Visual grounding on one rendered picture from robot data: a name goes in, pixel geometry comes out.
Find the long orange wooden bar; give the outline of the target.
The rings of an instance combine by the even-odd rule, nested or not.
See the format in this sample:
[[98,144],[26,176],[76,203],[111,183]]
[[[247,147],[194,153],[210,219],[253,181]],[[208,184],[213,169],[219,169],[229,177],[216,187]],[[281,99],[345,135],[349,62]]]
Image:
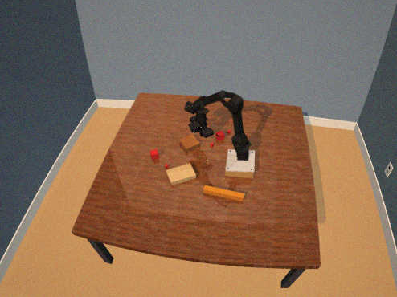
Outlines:
[[237,201],[243,201],[245,193],[237,193],[234,191],[226,190],[226,189],[217,189],[215,187],[211,187],[205,185],[203,189],[204,193],[209,193],[218,197],[230,198]]

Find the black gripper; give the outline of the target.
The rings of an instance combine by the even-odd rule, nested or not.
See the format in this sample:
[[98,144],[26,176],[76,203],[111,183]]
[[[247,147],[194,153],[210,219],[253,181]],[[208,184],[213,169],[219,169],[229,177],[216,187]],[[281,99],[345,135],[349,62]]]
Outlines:
[[204,136],[205,138],[209,137],[209,136],[213,136],[214,135],[214,131],[211,128],[207,127],[207,117],[205,119],[198,119],[196,116],[192,116],[190,118],[190,122],[192,123],[193,121],[197,121],[198,123],[201,124],[202,130],[198,130],[200,136]]

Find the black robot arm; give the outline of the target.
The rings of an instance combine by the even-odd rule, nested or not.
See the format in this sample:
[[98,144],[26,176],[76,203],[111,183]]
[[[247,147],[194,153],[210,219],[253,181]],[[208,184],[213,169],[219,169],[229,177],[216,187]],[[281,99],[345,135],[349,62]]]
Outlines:
[[[228,102],[223,98],[231,98]],[[228,108],[232,119],[234,121],[235,135],[231,138],[232,144],[235,147],[237,161],[248,161],[249,160],[249,148],[252,146],[251,142],[248,140],[247,135],[244,134],[243,121],[242,121],[242,109],[244,106],[244,99],[242,96],[234,92],[226,92],[221,90],[211,96],[201,96],[196,101],[187,101],[184,107],[185,111],[192,114],[196,113],[196,117],[200,120],[205,119],[209,109],[205,108],[206,105],[222,102],[223,106]],[[194,121],[188,124],[191,132],[196,133],[202,130],[201,124]]]

